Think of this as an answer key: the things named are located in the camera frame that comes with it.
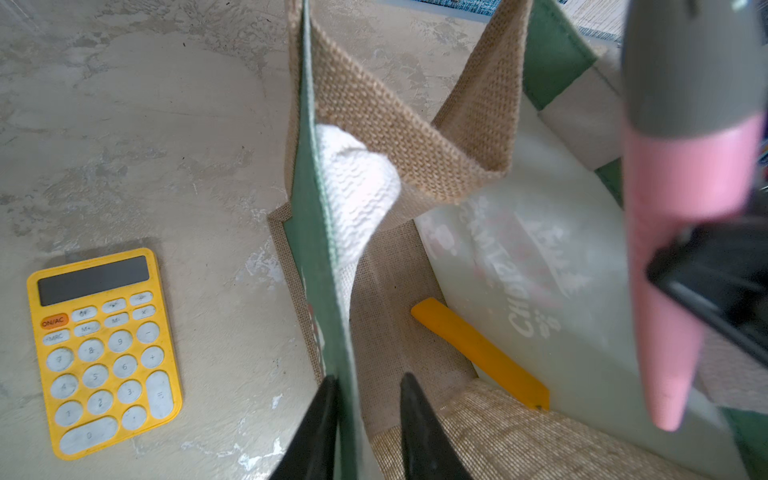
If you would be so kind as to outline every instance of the concrete surface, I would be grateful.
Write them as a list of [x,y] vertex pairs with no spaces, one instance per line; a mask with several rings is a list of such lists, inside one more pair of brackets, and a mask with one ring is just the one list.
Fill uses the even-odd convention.
[[[427,118],[484,26],[317,8]],[[286,199],[284,29],[281,0],[0,0],[0,477],[266,478],[280,460],[315,391],[266,227]],[[26,277],[138,244],[162,262],[184,407],[63,462]]]

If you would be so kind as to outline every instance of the white cloth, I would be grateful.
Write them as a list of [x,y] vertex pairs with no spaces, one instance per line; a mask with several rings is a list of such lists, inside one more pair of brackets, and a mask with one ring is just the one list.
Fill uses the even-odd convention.
[[357,262],[376,228],[400,195],[400,177],[389,159],[368,151],[334,125],[317,125],[321,194],[329,211],[336,295],[349,318]]

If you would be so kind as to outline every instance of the burlap fabric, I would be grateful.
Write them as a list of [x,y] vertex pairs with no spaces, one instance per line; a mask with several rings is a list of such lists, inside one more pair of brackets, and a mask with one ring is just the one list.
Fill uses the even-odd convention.
[[[289,195],[298,141],[301,9],[300,0],[286,0],[294,91],[285,162]],[[507,173],[518,122],[530,10],[531,0],[502,0],[435,117],[434,127],[312,22],[317,123],[341,127],[369,150],[385,154],[403,182],[382,230],[437,204],[460,200]]]
[[[312,321],[283,232],[283,222],[290,217],[290,204],[285,204],[268,221],[319,384],[322,374]],[[477,377],[458,350],[411,317],[411,307],[430,296],[445,302],[413,222],[376,233],[358,263],[349,308],[368,437],[399,425],[404,373],[417,375],[433,405],[443,405]]]
[[[437,413],[474,480],[702,478],[556,412],[527,409],[480,379]],[[405,478],[399,427],[372,438],[371,445],[385,478]]]

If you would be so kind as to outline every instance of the yellow plastic tool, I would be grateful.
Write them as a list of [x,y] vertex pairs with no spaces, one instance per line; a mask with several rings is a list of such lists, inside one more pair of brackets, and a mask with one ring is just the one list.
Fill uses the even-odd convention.
[[179,374],[151,250],[40,270],[27,291],[59,458],[83,457],[178,414]]
[[453,345],[523,405],[549,410],[549,389],[447,306],[428,298],[411,308],[411,315]]

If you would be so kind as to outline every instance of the yellow plastic strip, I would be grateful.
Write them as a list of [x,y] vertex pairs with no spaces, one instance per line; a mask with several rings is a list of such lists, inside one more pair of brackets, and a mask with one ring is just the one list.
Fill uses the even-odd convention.
[[549,410],[549,389],[447,306],[428,298],[411,308],[411,315],[453,345],[523,405]]

